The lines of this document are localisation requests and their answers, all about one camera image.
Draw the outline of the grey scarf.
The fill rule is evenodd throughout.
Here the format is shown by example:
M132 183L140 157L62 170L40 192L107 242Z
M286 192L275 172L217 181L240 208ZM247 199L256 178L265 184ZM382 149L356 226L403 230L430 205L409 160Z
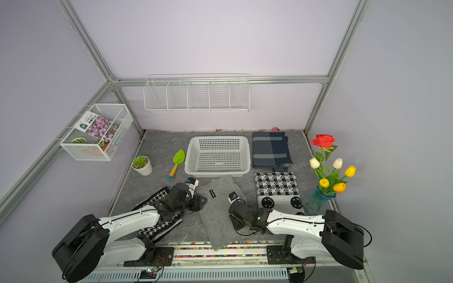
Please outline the grey scarf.
M204 229L212 249L218 251L244 237L235 232L228 210L231 206L228 196L235 192L239 198L247 198L229 175L215 179L197 189L198 195L207 199L199 211Z

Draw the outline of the smiley houndstooth white scarf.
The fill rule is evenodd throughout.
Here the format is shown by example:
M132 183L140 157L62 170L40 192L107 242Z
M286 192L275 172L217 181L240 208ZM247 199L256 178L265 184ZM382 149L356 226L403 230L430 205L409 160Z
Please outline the smiley houndstooth white scarf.
M256 173L254 179L259 208L305 215L297 179L293 172Z

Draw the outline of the black white houndstooth scarf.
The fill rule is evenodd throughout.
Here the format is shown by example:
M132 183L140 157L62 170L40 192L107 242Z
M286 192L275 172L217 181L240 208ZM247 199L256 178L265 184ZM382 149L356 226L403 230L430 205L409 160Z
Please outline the black white houndstooth scarf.
M146 205L152 205L154 202L160 202L165 199L170 189L163 187L152 194L150 197L137 204L133 211L142 209ZM163 218L159 218L154 226L142 228L138 230L139 235L148 237L152 242L156 243L164 238L173 228L179 225L183 220L183 215L179 213L164 213Z

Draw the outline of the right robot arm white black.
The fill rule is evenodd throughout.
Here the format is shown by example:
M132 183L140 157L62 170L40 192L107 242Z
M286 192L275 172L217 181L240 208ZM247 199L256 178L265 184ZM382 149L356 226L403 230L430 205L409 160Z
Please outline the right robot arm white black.
M228 209L236 231L248 227L252 233L285 235L283 253L288 262L307 257L330 257L354 270L364 269L364 229L340 213L305 216L270 208L253 210L235 199Z

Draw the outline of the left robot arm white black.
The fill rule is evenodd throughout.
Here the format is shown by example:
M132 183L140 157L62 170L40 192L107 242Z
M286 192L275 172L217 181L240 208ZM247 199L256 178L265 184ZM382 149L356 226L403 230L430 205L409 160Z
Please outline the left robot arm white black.
M207 199L195 185L163 187L121 215L82 217L56 245L52 256L67 283L76 283L106 266L151 266L153 274L170 266L173 251L156 242L178 226L185 215L200 211Z

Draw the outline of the white plastic basket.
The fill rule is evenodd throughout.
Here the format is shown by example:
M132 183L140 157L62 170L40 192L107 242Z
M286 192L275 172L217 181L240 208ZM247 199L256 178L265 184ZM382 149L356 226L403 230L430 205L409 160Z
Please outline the white plastic basket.
M244 136L199 136L188 145L185 173L196 178L240 178L251 169L251 153Z

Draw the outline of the navy striped folded scarf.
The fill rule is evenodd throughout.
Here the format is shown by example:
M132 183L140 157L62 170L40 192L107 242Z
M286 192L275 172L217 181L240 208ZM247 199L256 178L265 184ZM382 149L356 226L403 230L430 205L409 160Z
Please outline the navy striped folded scarf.
M292 164L285 132L252 134L252 165L272 172L288 172Z

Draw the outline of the green toy shovel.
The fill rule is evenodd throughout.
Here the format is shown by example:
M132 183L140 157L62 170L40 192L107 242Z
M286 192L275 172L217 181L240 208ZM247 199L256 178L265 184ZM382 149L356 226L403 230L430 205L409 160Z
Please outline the green toy shovel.
M172 179L178 169L178 166L183 164L185 161L185 151L183 149L179 150L175 153L173 157L174 166L170 173L168 174L168 178Z

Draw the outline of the small potted green plant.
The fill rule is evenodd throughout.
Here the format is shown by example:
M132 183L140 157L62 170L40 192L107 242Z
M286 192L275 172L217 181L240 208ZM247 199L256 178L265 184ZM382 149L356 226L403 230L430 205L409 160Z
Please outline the small potted green plant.
M138 156L134 158L131 167L142 176L148 176L152 173L152 166L147 156Z

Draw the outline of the blue glass vase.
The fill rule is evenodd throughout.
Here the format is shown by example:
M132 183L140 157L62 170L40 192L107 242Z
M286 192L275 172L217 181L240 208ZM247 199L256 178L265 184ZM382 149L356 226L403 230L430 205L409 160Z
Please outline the blue glass vase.
M329 208L329 201L335 197L336 193L326 194L316 189L315 193L302 200L305 215L323 215Z

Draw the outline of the artificial flower bouquet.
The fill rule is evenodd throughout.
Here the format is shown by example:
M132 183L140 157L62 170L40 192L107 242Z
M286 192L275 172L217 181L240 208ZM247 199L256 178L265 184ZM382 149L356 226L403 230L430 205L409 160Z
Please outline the artificial flower bouquet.
M342 172L343 160L341 158L335 159L329 165L332 153L338 148L334 136L317 134L314 139L311 139L311 144L318 149L315 156L310 159L310 167L319 179L317 183L318 191L326 196L343 193L347 188L346 179L354 178L357 168L349 166Z

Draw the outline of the flower seed packet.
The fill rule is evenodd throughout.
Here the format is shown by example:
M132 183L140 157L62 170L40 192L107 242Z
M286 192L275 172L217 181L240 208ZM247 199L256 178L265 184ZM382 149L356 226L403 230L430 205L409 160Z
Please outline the flower seed packet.
M74 125L74 128L105 143L110 143L118 131L119 125L99 114L87 111Z

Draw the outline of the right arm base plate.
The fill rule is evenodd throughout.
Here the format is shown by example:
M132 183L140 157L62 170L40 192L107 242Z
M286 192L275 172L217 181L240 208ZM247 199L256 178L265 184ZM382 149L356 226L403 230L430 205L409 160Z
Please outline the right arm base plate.
M266 256L269 265L304 265L315 264L315 257L299 258L290 252L289 248L283 245L268 245L266 246Z

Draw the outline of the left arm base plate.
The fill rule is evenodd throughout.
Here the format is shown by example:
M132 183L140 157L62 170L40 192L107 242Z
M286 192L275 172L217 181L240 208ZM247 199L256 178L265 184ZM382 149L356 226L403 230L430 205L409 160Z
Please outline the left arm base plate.
M147 249L145 253L137 260L125 261L124 267L139 266L171 266L173 261L174 248L171 247L154 247Z

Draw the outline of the white mesh wall basket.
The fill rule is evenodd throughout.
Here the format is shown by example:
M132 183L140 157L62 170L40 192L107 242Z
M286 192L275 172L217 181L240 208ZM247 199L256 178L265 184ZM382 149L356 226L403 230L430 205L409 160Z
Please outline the white mesh wall basket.
M133 123L124 104L94 104L76 121L60 146L78 161L110 161Z

